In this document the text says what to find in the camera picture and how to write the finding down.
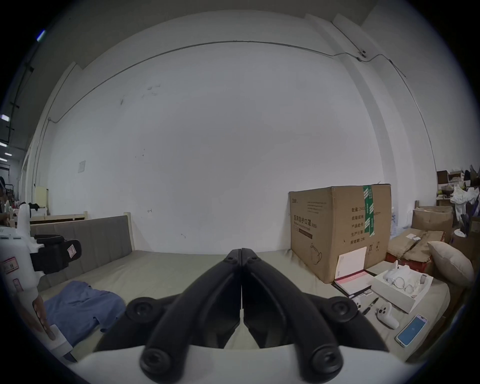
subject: fluorescent light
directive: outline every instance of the fluorescent light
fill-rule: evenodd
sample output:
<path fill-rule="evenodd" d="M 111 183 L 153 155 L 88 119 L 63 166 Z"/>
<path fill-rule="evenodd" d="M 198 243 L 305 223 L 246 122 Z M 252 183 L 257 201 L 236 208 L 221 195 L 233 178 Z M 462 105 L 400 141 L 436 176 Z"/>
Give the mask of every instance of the fluorescent light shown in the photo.
<path fill-rule="evenodd" d="M 40 41 L 40 39 L 43 37 L 43 35 L 45 34 L 45 29 L 38 35 L 38 37 L 36 38 L 37 41 Z"/>

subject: beige pillow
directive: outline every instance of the beige pillow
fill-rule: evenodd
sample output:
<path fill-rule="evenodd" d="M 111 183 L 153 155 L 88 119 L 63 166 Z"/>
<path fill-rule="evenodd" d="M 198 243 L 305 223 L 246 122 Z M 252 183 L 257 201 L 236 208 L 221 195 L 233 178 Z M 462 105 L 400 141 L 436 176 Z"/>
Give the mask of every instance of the beige pillow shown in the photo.
<path fill-rule="evenodd" d="M 438 270 L 452 283 L 471 287 L 475 281 L 472 263 L 462 252 L 443 241 L 429 241 L 428 247 Z"/>

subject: blue cloth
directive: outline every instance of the blue cloth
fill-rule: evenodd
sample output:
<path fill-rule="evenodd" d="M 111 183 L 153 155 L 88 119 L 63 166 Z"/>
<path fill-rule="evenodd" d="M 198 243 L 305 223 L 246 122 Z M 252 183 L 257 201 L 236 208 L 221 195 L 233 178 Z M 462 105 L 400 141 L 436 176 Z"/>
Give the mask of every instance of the blue cloth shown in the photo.
<path fill-rule="evenodd" d="M 125 303 L 113 292 L 72 281 L 45 301 L 45 309 L 48 323 L 55 324 L 74 347 L 99 324 L 100 330 L 106 332 L 125 312 Z"/>

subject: ceiling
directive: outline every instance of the ceiling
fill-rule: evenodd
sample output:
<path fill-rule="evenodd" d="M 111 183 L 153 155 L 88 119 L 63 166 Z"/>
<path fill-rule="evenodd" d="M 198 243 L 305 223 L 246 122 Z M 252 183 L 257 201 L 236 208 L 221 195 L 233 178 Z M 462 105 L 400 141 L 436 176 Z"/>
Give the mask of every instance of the ceiling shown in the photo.
<path fill-rule="evenodd" d="M 22 162 L 44 105 L 58 79 L 73 61 L 84 68 L 120 41 L 158 23 L 188 14 L 226 9 L 270 11 L 303 17 L 306 13 L 333 20 L 341 13 L 361 24 L 377 0 L 84 0 L 59 16 L 40 43 L 34 44 L 33 72 L 20 86 L 13 119 L 10 160 Z M 23 70 L 18 71 L 1 112 L 11 114 Z M 0 139 L 7 140 L 8 123 L 0 120 Z"/>

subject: glasses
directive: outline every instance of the glasses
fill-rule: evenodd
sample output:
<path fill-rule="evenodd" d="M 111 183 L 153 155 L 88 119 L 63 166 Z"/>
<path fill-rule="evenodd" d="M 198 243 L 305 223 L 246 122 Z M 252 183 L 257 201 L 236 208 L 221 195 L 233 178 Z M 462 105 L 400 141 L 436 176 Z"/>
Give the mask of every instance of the glasses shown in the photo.
<path fill-rule="evenodd" d="M 408 294 L 412 294 L 419 286 L 419 281 L 417 280 L 414 285 L 406 284 L 405 279 L 403 277 L 397 277 L 393 282 L 392 285 L 397 287 L 398 289 L 404 290 Z"/>

